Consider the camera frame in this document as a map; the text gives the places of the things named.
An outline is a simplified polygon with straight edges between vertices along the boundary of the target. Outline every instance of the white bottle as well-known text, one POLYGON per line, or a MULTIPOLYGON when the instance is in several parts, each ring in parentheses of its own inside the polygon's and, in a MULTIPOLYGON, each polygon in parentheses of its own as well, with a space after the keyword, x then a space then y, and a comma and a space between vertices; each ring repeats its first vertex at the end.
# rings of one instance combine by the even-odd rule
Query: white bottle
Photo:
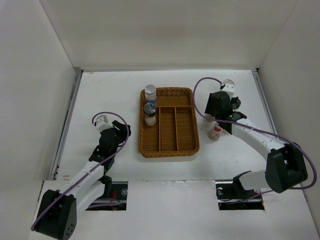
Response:
POLYGON ((219 126, 219 123, 215 122, 213 127, 208 131, 208 137, 213 141, 217 141, 221 133, 222 128, 219 126))
POLYGON ((153 116, 153 117, 145 116, 144 121, 147 126, 152 127, 156 124, 157 119, 156 119, 156 116, 153 116))
POLYGON ((157 105, 157 88, 154 85, 147 85, 144 88, 145 102, 157 105))

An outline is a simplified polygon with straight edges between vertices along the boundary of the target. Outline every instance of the white wall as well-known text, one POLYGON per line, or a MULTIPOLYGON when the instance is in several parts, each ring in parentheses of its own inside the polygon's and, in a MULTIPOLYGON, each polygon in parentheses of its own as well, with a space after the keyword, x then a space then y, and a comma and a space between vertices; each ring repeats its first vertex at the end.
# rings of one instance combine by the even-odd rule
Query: white wall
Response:
POLYGON ((38 0, 0 0, 0 238, 29 234, 75 72, 38 0))
MULTIPOLYGON (((278 132, 299 143, 320 173, 319 0, 299 0, 259 75, 278 132)), ((320 181, 306 196, 319 232, 320 181)))
POLYGON ((40 0, 84 69, 258 68, 297 0, 40 0))

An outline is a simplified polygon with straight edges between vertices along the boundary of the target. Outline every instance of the cable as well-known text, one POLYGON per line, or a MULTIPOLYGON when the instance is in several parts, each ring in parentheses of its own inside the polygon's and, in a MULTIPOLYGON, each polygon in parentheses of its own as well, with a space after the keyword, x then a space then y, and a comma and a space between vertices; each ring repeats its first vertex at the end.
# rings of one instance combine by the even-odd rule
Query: cable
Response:
MULTIPOLYGON (((296 143, 294 143, 293 141, 289 140, 288 138, 286 138, 286 137, 284 137, 284 136, 275 134, 275 133, 273 133, 273 132, 268 132, 268 131, 264 131, 264 130, 261 130, 261 129, 258 129, 258 128, 254 128, 254 127, 251 127, 251 126, 247 126, 247 125, 245 125, 245 124, 242 124, 242 123, 239 123, 239 122, 236 122, 236 121, 220 120, 220 119, 215 119, 215 118, 213 118, 213 117, 208 117, 208 116, 203 115, 203 114, 199 111, 199 109, 197 108, 197 106, 196 106, 195 94, 196 94, 196 89, 197 89, 199 83, 202 82, 203 80, 206 80, 206 79, 215 80, 215 81, 217 81, 218 83, 220 83, 220 85, 223 84, 220 80, 218 80, 218 79, 216 79, 216 78, 214 78, 214 77, 203 77, 203 78, 199 79, 198 82, 195 84, 194 89, 193 89, 193 93, 192 93, 192 101, 193 101, 193 105, 194 105, 195 110, 197 111, 197 113, 198 113, 201 117, 203 117, 203 118, 205 118, 205 119, 207 119, 207 120, 216 121, 216 122, 218 122, 218 123, 226 123, 226 124, 239 125, 239 126, 244 127, 244 128, 252 129, 253 131, 256 131, 256 132, 258 132, 258 133, 262 133, 262 134, 267 134, 267 135, 274 136, 274 137, 276 137, 276 138, 279 138, 279 139, 281 139, 281 140, 283 140, 283 141, 285 141, 285 142, 293 145, 295 148, 297 148, 297 149, 302 153, 302 155, 306 158, 306 160, 307 160, 308 163, 310 164, 310 166, 311 166, 311 168, 312 168, 312 172, 313 172, 313 180, 312 180, 312 182, 311 182, 309 185, 307 185, 307 186, 292 187, 291 189, 295 189, 295 190, 309 189, 309 188, 313 187, 313 186, 316 184, 316 182, 317 182, 317 177, 318 177, 318 176, 317 176, 317 170, 316 170, 316 167, 315 167, 314 163, 312 162, 312 160, 311 160, 311 158, 308 156, 308 154, 307 154, 304 150, 302 150, 302 149, 300 148, 300 146, 298 146, 298 145, 297 145, 296 143)), ((267 193, 267 192, 270 193, 270 191, 265 191, 265 192, 259 193, 259 194, 255 195, 255 196, 253 196, 252 198, 261 196, 262 194, 265 194, 265 193, 267 193)))
POLYGON ((99 207, 113 207, 113 206, 118 206, 118 205, 122 204, 122 202, 120 200, 114 199, 114 198, 100 198, 99 200, 100 201, 110 201, 110 202, 90 205, 90 206, 88 206, 87 209, 93 209, 93 208, 99 208, 99 207))
POLYGON ((110 201, 110 202, 118 202, 121 203, 120 200, 115 198, 97 198, 95 201, 110 201))
POLYGON ((256 195, 254 195, 254 196, 251 196, 251 197, 249 197, 249 198, 247 198, 247 199, 239 200, 239 201, 228 202, 228 204, 240 204, 240 203, 244 203, 244 202, 249 201, 250 199, 255 199, 256 197, 259 197, 259 196, 261 196, 262 194, 267 194, 267 193, 271 193, 271 192, 273 192, 273 190, 263 191, 263 192, 260 192, 260 193, 258 193, 258 194, 256 194, 256 195))
POLYGON ((96 205, 90 205, 87 209, 93 209, 93 208, 100 208, 100 207, 114 207, 121 205, 121 202, 115 202, 115 203, 104 203, 104 204, 96 204, 96 205))
POLYGON ((40 219, 63 197, 65 196, 68 192, 70 192, 72 189, 74 189, 79 183, 81 183, 87 176, 89 176, 90 173, 92 173, 97 167, 103 165, 106 161, 112 159, 116 154, 118 154, 126 145, 128 138, 129 138, 129 127, 127 122, 123 119, 122 116, 114 113, 114 112, 110 112, 110 111, 102 111, 97 113, 96 115, 93 116, 91 123, 94 124, 94 119, 96 116, 101 115, 101 114, 111 114, 111 115, 115 115, 118 118, 120 118, 126 128, 126 138, 125 141, 123 142, 122 146, 112 155, 110 155, 109 157, 107 157, 105 160, 101 161, 100 163, 98 163, 97 165, 95 165, 93 168, 90 169, 90 171, 88 171, 83 177, 81 177, 75 184, 73 184, 72 186, 70 186, 67 190, 65 190, 63 193, 61 193, 61 195, 59 195, 52 203, 49 204, 49 206, 46 207, 45 210, 43 210, 43 212, 36 218, 36 220, 34 221, 34 223, 31 226, 31 231, 35 230, 36 225, 38 224, 38 222, 40 221, 40 219))

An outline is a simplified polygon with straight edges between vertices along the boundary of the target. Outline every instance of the small jar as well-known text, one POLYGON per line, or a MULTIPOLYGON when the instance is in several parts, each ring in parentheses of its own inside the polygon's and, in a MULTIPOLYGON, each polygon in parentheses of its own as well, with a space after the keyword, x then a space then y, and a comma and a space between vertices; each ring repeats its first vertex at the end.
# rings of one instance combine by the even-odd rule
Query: small jar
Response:
POLYGON ((144 88, 145 102, 157 105, 157 89, 154 85, 147 85, 144 88))
POLYGON ((144 121, 147 126, 152 127, 156 124, 157 122, 156 111, 157 111, 157 107, 155 104, 148 102, 144 105, 143 107, 143 112, 145 114, 144 121))
POLYGON ((219 123, 215 122, 213 127, 208 132, 208 137, 213 141, 218 141, 222 133, 222 128, 219 123))

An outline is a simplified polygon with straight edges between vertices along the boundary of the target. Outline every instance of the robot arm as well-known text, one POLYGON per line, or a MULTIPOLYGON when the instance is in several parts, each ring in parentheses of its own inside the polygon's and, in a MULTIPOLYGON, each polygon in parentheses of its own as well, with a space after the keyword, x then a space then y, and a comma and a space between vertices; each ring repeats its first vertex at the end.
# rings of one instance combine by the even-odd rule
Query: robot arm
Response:
POLYGON ((98 167, 96 165, 117 151, 119 144, 123 144, 127 138, 127 129, 125 125, 117 121, 113 121, 112 125, 109 125, 105 115, 97 118, 95 127, 101 134, 99 145, 94 149, 89 162, 70 182, 60 189, 48 190, 44 193, 37 218, 55 199, 62 198, 38 221, 34 227, 35 231, 54 239, 68 240, 77 225, 77 216, 82 214, 97 198, 109 195, 112 180, 105 174, 115 159, 113 157, 98 167), (61 196, 73 185, 75 185, 73 189, 61 196))
POLYGON ((205 113, 215 117, 223 129, 245 141, 266 160, 265 171, 248 171, 234 177, 233 190, 239 192, 255 188, 271 188, 276 193, 282 193, 305 181, 308 174, 301 152, 275 137, 253 131, 252 128, 256 127, 247 116, 237 111, 240 101, 232 97, 232 94, 233 92, 224 89, 211 93, 205 113))

